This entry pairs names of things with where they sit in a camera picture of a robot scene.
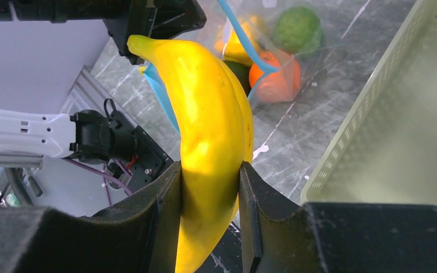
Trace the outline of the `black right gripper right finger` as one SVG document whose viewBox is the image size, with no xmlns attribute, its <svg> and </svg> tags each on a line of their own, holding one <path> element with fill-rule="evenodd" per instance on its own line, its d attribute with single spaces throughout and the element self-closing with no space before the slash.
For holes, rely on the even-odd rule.
<svg viewBox="0 0 437 273">
<path fill-rule="evenodd" d="M 240 168 L 244 272 L 437 272 L 437 206 L 297 205 Z"/>
</svg>

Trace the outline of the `yellow banana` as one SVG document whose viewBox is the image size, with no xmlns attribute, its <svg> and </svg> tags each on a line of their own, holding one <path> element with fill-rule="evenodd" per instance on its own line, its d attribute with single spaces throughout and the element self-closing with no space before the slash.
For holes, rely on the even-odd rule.
<svg viewBox="0 0 437 273">
<path fill-rule="evenodd" d="M 238 209 L 239 171 L 252 135 L 244 90 L 201 44 L 132 35 L 127 46 L 158 71 L 180 131 L 182 208 L 176 272 L 195 272 Z"/>
</svg>

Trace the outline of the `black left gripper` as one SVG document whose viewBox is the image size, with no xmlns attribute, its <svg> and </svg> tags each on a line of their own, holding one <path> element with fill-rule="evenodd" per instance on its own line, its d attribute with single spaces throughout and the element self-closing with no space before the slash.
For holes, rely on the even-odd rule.
<svg viewBox="0 0 437 273">
<path fill-rule="evenodd" d="M 27 0 L 0 1 L 0 22 L 21 21 L 65 23 L 69 20 L 103 20 L 118 53 L 132 65 L 144 63 L 133 55 L 127 40 L 131 35 L 172 39 L 199 30 L 207 21 L 198 1 L 181 0 Z"/>
</svg>

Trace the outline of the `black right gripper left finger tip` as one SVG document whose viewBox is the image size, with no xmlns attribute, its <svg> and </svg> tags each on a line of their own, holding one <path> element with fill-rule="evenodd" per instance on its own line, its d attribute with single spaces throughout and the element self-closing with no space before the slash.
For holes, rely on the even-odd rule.
<svg viewBox="0 0 437 273">
<path fill-rule="evenodd" d="M 0 272 L 174 272 L 181 166 L 90 217 L 0 207 Z"/>
</svg>

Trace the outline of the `dark green avocado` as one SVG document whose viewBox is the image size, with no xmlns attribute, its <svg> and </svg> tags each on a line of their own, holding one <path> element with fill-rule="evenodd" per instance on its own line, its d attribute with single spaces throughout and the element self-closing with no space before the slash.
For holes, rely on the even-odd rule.
<svg viewBox="0 0 437 273">
<path fill-rule="evenodd" d="M 224 63 L 230 68 L 241 83 L 246 96 L 250 94 L 251 86 L 249 83 L 249 67 L 235 61 L 224 60 Z"/>
</svg>

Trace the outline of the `orange fruit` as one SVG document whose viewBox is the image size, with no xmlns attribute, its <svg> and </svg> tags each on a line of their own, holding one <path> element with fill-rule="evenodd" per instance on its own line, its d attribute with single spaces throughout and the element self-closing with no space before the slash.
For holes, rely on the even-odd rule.
<svg viewBox="0 0 437 273">
<path fill-rule="evenodd" d="M 299 62 L 293 55 L 284 51 L 264 51 L 260 58 L 279 71 L 264 75 L 257 64 L 249 70 L 251 86 L 250 102 L 289 102 L 295 99 L 302 84 L 302 72 Z"/>
</svg>

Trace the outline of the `green custard apple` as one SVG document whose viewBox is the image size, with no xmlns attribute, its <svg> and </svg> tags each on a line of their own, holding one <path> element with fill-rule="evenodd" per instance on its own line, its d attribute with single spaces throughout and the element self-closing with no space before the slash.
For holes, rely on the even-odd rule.
<svg viewBox="0 0 437 273">
<path fill-rule="evenodd" d="M 272 41 L 289 54 L 307 58 L 320 48 L 323 29 L 320 18 L 304 6 L 285 10 L 275 22 Z"/>
</svg>

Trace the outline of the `clear zip bag blue zipper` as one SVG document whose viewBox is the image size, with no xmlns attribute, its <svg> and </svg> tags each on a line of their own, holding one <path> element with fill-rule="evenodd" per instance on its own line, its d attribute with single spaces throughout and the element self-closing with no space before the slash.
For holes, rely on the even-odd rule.
<svg viewBox="0 0 437 273">
<path fill-rule="evenodd" d="M 339 46 L 330 1 L 208 1 L 196 40 L 129 38 L 175 130 L 238 127 L 258 105 L 290 102 Z"/>
</svg>

